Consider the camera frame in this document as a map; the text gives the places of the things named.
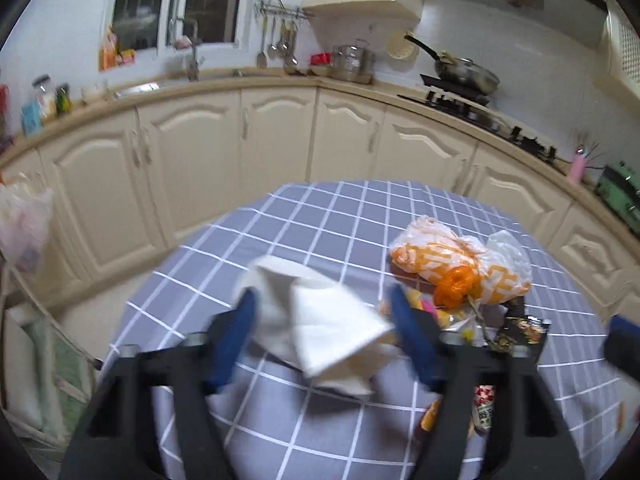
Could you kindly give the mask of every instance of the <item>pink cup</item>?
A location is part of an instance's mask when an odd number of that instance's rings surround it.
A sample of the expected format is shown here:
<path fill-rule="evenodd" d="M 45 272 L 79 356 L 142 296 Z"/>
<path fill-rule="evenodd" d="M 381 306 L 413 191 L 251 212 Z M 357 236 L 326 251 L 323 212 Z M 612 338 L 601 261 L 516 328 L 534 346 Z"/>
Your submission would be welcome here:
<path fill-rule="evenodd" d="M 574 186 L 579 186 L 586 167 L 587 158 L 584 155 L 576 153 L 574 156 L 574 161 L 571 163 L 569 174 L 567 175 L 567 179 L 569 179 L 569 182 L 574 184 Z"/>

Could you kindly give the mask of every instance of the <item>white tile wall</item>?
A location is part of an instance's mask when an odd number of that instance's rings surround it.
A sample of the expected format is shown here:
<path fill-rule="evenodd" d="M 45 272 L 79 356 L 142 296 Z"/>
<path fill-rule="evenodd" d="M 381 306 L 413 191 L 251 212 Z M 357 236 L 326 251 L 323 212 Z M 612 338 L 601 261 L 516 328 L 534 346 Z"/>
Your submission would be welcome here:
<path fill-rule="evenodd" d="M 301 1 L 284 0 L 291 5 Z M 151 78 L 176 57 L 147 57 L 135 66 L 100 74 L 97 50 L 107 7 L 107 0 L 31 1 L 0 51 L 2 80 L 12 93 L 12 127 L 19 125 L 31 81 L 42 73 L 50 73 L 55 82 L 69 82 L 77 96 L 80 86 L 105 77 L 111 85 Z M 413 86 L 420 82 L 420 73 L 435 75 L 433 61 L 425 53 L 409 62 L 386 56 L 386 39 L 398 28 L 414 30 L 436 50 L 449 50 L 495 72 L 501 79 L 495 107 L 550 138 L 561 155 L 571 155 L 571 132 L 578 128 L 608 150 L 607 158 L 598 161 L 624 157 L 640 168 L 640 114 L 632 116 L 593 87 L 595 53 L 513 14 L 461 0 L 426 0 L 419 23 L 365 15 L 318 16 L 301 27 L 296 55 L 306 66 L 309 55 L 321 49 L 319 44 L 330 50 L 334 44 L 363 38 L 378 54 L 378 79 Z M 204 46 L 204 68 L 252 66 L 260 37 L 260 25 L 252 20 L 248 41 L 239 49 L 221 53 Z"/>
<path fill-rule="evenodd" d="M 572 155 L 572 131 L 589 132 L 608 151 L 598 162 L 624 158 L 640 170 L 640 114 L 633 116 L 591 84 L 595 51 L 535 22 L 461 0 L 426 0 L 419 23 L 410 20 L 341 16 L 316 18 L 316 38 L 324 48 L 370 42 L 376 77 L 413 86 L 420 74 L 435 76 L 433 61 L 420 52 L 408 62 L 384 53 L 386 38 L 408 28 L 435 50 L 473 59 L 500 78 L 492 106 L 510 115 Z"/>

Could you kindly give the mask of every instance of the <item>white tissue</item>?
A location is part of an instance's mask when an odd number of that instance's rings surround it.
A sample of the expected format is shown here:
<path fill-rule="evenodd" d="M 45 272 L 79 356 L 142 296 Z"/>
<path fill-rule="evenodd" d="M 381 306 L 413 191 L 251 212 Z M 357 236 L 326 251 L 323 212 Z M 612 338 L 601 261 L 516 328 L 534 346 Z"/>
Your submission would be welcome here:
<path fill-rule="evenodd" d="M 275 256 L 254 260 L 236 285 L 257 291 L 254 341 L 298 368 L 315 386 L 352 396 L 398 355 L 393 325 L 346 286 Z"/>

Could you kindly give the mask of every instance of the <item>hanging plastic bag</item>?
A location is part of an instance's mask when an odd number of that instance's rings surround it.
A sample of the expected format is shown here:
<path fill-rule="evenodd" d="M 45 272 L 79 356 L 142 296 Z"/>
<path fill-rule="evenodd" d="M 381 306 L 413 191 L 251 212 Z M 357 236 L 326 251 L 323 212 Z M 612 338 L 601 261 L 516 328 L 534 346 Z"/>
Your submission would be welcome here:
<path fill-rule="evenodd" d="M 0 248 L 21 272 L 37 272 L 49 239 L 52 191 L 39 174 L 0 186 Z"/>
<path fill-rule="evenodd" d="M 510 232 L 489 236 L 485 246 L 427 216 L 409 224 L 391 245 L 390 254 L 402 270 L 420 274 L 436 286 L 455 267 L 471 268 L 479 277 L 475 299 L 482 304 L 522 296 L 532 279 L 529 257 Z"/>

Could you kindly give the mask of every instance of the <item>kitchen counter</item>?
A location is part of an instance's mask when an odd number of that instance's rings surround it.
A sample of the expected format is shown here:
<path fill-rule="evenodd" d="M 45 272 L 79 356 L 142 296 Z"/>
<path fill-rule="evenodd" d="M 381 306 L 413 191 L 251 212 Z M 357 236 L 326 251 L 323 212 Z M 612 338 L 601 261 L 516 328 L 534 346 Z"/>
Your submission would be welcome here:
<path fill-rule="evenodd" d="M 401 92 L 402 94 L 420 98 L 424 97 L 424 91 L 418 90 L 417 88 L 412 89 L 399 87 L 382 82 L 375 82 L 373 85 L 363 86 L 318 76 L 292 76 L 287 75 L 283 69 L 267 69 L 262 71 L 257 69 L 243 69 L 243 72 L 244 75 L 242 77 L 229 76 L 227 78 L 220 76 L 209 80 L 185 83 L 184 85 L 172 85 L 152 92 L 132 94 L 119 99 L 103 100 L 84 107 L 76 107 L 68 115 L 47 124 L 43 131 L 37 136 L 18 136 L 15 141 L 15 146 L 0 156 L 0 170 L 24 152 L 56 139 L 64 135 L 69 130 L 73 130 L 89 122 L 111 116 L 137 106 L 148 105 L 164 100 L 184 98 L 196 94 L 247 88 L 321 88 L 344 92 L 382 102 L 390 106 L 403 108 L 404 110 L 425 116 L 442 124 L 446 124 L 451 128 L 455 128 L 456 130 L 459 130 L 460 132 L 463 132 L 468 136 L 471 136 L 480 142 L 484 142 L 496 150 L 509 155 L 521 164 L 524 164 L 528 168 L 540 174 L 549 182 L 553 183 L 556 187 L 574 199 L 575 202 L 593 214 L 599 222 L 604 224 L 611 233 L 620 240 L 620 242 L 633 254 L 636 260 L 640 262 L 640 240 L 635 238 L 629 231 L 628 227 L 604 205 L 602 205 L 600 200 L 598 200 L 590 190 L 585 187 L 572 186 L 564 175 L 551 168 L 548 164 L 537 159 L 535 156 L 529 155 L 501 137 L 491 134 L 482 128 L 473 126 L 472 124 L 466 123 L 456 117 L 420 104 L 412 103 L 399 98 L 396 95 L 398 92 Z M 215 73 L 215 71 L 207 74 L 203 73 L 203 77 L 211 76 Z"/>

